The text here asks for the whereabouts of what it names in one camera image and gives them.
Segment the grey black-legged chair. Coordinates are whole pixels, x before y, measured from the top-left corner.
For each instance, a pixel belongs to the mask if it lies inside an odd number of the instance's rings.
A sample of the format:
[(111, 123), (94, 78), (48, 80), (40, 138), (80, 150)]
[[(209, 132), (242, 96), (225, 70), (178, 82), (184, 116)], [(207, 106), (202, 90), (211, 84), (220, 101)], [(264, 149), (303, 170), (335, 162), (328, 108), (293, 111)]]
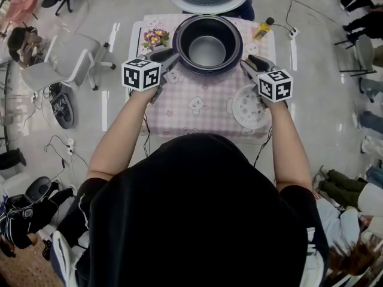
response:
[(361, 77), (364, 75), (376, 74), (377, 71), (373, 65), (375, 59), (375, 49), (372, 40), (361, 35), (357, 40), (343, 40), (334, 43), (336, 47), (343, 47), (345, 50), (353, 49), (352, 65), (347, 69), (340, 66), (341, 74), (348, 74), (350, 77)]

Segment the white grey office chair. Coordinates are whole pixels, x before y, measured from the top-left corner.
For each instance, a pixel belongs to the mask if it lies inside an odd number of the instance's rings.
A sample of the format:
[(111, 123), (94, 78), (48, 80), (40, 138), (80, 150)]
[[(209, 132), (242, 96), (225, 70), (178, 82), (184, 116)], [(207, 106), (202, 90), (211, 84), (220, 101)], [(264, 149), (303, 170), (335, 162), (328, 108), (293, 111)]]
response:
[(46, 52), (44, 61), (20, 71), (25, 85), (38, 92), (56, 83), (76, 90), (84, 81), (88, 81), (92, 90), (98, 89), (94, 79), (94, 69), (103, 66), (115, 69), (112, 62), (104, 61), (109, 43), (101, 43), (89, 36), (72, 33), (60, 45), (58, 36), (54, 36)]

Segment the dark grey pot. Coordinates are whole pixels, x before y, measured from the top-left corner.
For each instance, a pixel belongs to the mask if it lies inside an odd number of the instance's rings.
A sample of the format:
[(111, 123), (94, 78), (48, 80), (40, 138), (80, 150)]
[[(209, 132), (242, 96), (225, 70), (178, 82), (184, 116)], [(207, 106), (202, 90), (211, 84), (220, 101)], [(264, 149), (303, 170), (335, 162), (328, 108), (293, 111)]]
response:
[(239, 62), (243, 40), (233, 23), (221, 16), (192, 16), (175, 30), (173, 49), (180, 63), (196, 74), (221, 74)]

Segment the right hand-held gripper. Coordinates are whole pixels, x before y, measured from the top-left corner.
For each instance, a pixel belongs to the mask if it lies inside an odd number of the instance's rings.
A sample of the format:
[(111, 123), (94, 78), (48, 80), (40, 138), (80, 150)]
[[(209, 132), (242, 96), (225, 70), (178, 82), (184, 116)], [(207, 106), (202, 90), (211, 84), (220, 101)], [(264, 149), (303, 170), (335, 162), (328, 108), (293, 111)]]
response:
[(285, 70), (280, 69), (274, 62), (262, 56), (248, 55), (248, 59), (240, 60), (240, 67), (256, 86), (263, 100), (272, 103), (283, 102), (293, 96), (293, 77)]

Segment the person's right forearm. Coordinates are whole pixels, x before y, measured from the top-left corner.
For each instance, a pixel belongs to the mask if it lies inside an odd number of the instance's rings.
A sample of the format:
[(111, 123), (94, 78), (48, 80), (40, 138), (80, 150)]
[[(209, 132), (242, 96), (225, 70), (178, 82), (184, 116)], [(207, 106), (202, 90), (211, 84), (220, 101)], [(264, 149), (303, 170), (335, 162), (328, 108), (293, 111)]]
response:
[(263, 100), (272, 117), (273, 167), (276, 188), (297, 185), (312, 190), (309, 160), (285, 102)]

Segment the pink chair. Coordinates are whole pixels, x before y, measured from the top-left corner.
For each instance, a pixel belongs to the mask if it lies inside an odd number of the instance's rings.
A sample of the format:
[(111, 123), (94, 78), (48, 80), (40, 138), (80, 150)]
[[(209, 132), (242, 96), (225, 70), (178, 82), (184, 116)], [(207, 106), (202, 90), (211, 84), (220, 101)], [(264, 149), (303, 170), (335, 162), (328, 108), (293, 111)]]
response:
[(1, 24), (11, 23), (16, 26), (23, 26), (35, 11), (38, 0), (11, 0), (5, 17), (0, 20)]

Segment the person's black shirt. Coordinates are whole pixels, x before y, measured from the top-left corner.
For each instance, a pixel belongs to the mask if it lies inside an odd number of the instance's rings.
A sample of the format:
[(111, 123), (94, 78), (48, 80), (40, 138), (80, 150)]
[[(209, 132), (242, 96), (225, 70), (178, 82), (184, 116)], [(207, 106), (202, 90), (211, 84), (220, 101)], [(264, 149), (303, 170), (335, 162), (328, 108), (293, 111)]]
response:
[(313, 194), (278, 191), (219, 135), (178, 137), (86, 180), (59, 231), (70, 246), (89, 234), (81, 287), (299, 287), (310, 242), (329, 259)]

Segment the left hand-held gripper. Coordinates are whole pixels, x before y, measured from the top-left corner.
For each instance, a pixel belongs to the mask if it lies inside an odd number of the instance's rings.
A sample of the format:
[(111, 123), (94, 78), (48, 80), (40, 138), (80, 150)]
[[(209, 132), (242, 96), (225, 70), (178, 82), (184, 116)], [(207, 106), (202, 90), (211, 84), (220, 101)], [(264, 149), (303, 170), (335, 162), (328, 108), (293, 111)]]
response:
[(165, 73), (178, 63), (180, 54), (172, 48), (159, 47), (121, 64), (121, 83), (129, 91), (156, 89), (150, 100), (154, 104), (166, 84)]

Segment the yellow oil bottle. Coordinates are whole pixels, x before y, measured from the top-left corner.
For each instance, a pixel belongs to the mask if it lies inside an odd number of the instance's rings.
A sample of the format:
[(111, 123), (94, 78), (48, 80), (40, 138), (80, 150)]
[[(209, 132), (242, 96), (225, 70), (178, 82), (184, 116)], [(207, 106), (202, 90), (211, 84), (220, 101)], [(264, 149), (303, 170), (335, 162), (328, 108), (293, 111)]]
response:
[(253, 39), (262, 39), (271, 29), (271, 26), (275, 23), (272, 17), (268, 17), (265, 22), (259, 24), (257, 30), (253, 33)]

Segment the black gear bag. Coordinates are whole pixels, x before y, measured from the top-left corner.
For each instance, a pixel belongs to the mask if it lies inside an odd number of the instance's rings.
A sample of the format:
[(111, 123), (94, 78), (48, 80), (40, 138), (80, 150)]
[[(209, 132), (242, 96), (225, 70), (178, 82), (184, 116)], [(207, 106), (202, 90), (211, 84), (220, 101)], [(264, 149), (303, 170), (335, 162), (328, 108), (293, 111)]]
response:
[(49, 86), (50, 104), (61, 128), (68, 130), (74, 126), (74, 110), (69, 99), (70, 88), (62, 83)]

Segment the potted purple flowers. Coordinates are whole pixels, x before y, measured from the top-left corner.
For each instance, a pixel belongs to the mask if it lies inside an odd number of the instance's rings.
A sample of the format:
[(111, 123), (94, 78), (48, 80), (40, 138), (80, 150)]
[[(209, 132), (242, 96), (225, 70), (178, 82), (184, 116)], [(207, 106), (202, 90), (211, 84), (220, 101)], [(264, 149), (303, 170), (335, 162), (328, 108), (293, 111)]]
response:
[(156, 47), (167, 47), (169, 41), (169, 32), (164, 29), (154, 28), (144, 33), (144, 42), (142, 46), (145, 49), (153, 51)]

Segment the dark blue rice cooker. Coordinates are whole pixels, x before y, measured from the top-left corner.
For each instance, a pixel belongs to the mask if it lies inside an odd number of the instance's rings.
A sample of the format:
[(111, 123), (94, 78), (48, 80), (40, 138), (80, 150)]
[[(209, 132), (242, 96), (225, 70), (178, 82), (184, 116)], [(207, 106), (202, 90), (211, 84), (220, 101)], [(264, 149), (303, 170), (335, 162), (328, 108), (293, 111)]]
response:
[(180, 63), (200, 75), (217, 75), (233, 69), (242, 57), (238, 28), (224, 17), (246, 0), (170, 0), (189, 14), (174, 32), (172, 48)]

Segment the white perforated steamer tray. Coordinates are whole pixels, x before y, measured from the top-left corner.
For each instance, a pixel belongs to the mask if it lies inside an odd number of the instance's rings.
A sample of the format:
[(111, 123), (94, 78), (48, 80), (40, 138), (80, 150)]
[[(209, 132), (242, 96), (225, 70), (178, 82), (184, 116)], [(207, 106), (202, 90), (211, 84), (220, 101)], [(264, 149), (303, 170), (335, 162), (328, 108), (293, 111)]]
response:
[(260, 129), (271, 122), (270, 110), (263, 105), (254, 84), (240, 88), (232, 102), (232, 112), (235, 120), (244, 128)]

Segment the person's left forearm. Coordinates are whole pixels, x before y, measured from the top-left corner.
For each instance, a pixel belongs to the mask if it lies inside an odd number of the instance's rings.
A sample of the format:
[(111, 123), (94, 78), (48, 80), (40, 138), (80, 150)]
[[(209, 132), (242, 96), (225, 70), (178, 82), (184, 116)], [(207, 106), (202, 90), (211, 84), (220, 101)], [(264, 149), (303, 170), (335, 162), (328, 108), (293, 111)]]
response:
[(109, 181), (128, 168), (147, 105), (157, 89), (133, 91), (92, 154), (86, 178)]

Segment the black round seat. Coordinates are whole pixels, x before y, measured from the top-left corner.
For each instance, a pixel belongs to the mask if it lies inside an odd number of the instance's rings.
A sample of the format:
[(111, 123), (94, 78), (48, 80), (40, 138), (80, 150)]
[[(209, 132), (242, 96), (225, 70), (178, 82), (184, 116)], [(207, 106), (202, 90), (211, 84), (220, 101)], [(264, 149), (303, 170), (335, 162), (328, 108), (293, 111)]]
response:
[(38, 200), (48, 191), (50, 182), (50, 179), (46, 176), (39, 177), (30, 184), (25, 194), (32, 200)]

